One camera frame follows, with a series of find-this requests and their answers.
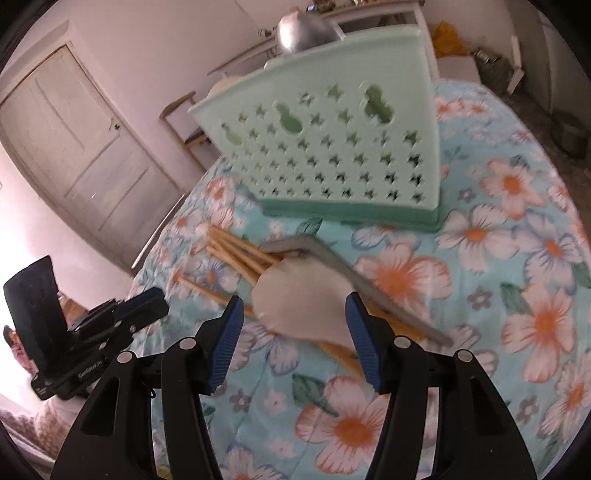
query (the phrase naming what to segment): bed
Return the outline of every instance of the bed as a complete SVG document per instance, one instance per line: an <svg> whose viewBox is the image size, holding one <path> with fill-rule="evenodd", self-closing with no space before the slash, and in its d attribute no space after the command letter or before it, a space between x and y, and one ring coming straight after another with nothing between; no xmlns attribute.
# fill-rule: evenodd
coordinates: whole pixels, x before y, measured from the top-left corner
<svg viewBox="0 0 591 480"><path fill-rule="evenodd" d="M181 284L181 275L249 302L248 284L207 255L210 224L256 244L314 233L393 300L454 340L452 348L426 348L475 353L542 478L591 408L589 240L554 167L508 107L476 83L438 80L434 90L445 216L440 232L269 218L220 159L134 279L130 295L161 287L170 314L138 332L132 349L138 355L163 352L221 312ZM339 416L316 406L326 402L312 403L311 395L326 399ZM419 478L433 462L435 399L430 392ZM202 401L226 480L364 478L387 405L313 344L250 320L226 382ZM164 472L160 397L153 416L155 457Z"/></svg>

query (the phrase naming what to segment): white door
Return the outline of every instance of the white door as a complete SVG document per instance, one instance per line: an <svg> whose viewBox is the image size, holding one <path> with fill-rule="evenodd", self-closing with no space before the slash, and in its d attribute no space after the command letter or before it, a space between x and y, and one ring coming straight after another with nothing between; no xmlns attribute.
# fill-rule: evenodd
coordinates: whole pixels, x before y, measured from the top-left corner
<svg viewBox="0 0 591 480"><path fill-rule="evenodd" d="M0 128L33 186L126 270L181 197L67 47L8 96Z"/></svg>

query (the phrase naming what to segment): metal pot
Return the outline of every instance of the metal pot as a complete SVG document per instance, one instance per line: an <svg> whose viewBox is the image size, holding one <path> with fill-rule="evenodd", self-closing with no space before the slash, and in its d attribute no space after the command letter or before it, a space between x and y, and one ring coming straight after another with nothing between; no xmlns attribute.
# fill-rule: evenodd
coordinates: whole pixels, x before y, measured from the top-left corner
<svg viewBox="0 0 591 480"><path fill-rule="evenodd" d="M277 44L283 55L292 55L325 43L344 39L345 34L336 24L318 14L292 12L277 25Z"/></svg>

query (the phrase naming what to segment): mint green plastic basket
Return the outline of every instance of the mint green plastic basket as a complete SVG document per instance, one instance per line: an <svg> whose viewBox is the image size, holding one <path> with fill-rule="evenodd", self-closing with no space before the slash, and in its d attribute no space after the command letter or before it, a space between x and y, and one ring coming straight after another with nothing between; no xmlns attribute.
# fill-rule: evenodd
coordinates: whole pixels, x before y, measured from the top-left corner
<svg viewBox="0 0 591 480"><path fill-rule="evenodd" d="M439 227L439 131L416 27L275 59L189 112L265 213Z"/></svg>

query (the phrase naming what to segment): door frame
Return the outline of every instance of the door frame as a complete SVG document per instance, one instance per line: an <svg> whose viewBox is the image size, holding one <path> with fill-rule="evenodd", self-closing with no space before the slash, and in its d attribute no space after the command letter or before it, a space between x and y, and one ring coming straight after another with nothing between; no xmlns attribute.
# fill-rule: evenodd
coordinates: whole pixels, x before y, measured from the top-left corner
<svg viewBox="0 0 591 480"><path fill-rule="evenodd" d="M77 35L77 32L73 28L71 22L66 21L60 24L51 32L49 32L47 35L45 35L45 37L40 39L34 45L32 45L31 48L29 48L25 53L23 53L23 55L19 57L19 59L17 59L8 69L4 71L2 77L0 77L0 108L2 108L2 105L10 97L14 90L36 68L38 68L42 63L49 59L58 50L65 47L72 54L76 63L82 69L82 72L86 75L86 77L89 79L96 91L101 95L101 97L109 106L109 108L113 110L114 114L125 126L125 128L129 131L129 133L131 134L133 139L138 143L140 148L142 148L146 152L146 155L149 156L156 168L158 168L160 172L162 172L162 174L178 190L179 200L183 198L187 194L187 192L185 192L178 185L178 183L174 181L174 179L172 179L170 175L168 175L168 173L162 168L160 163L155 160L154 155L152 155L152 153L146 147L144 142L138 138L134 130L130 127L129 122L125 118L125 115L122 115L120 110L114 107L114 105L109 99L109 96L105 94L103 89L98 85L96 80L85 67L84 62L80 58L78 49L74 46L75 43L81 46L82 51L85 50L85 46L80 40L80 37ZM111 251L111 249L109 249L105 244L103 244L93 233L91 233L91 231L89 231L78 220L76 220L72 214L70 214L64 207L62 207L53 200L49 192L43 187L41 183L37 181L32 172L29 171L26 163L21 159L20 155L18 155L16 149L8 139L8 136L6 132L2 129L2 127L0 127L0 141L2 143L2 146L5 148L8 156L15 164L16 168L21 173L21 175L25 178L27 183L35 190L35 192L41 197L41 199L55 212L55 214L66 223L66 225L68 225L72 230L74 230L74 232L77 233L92 248L97 250L98 253L100 253L111 263L119 267L121 270L131 274L132 276L135 273L137 273L138 267L136 265L135 268L132 268L132 265L126 265L125 262L123 262L115 254L115 252ZM142 249L142 251L139 254L140 256L142 256L145 249L146 247Z"/></svg>

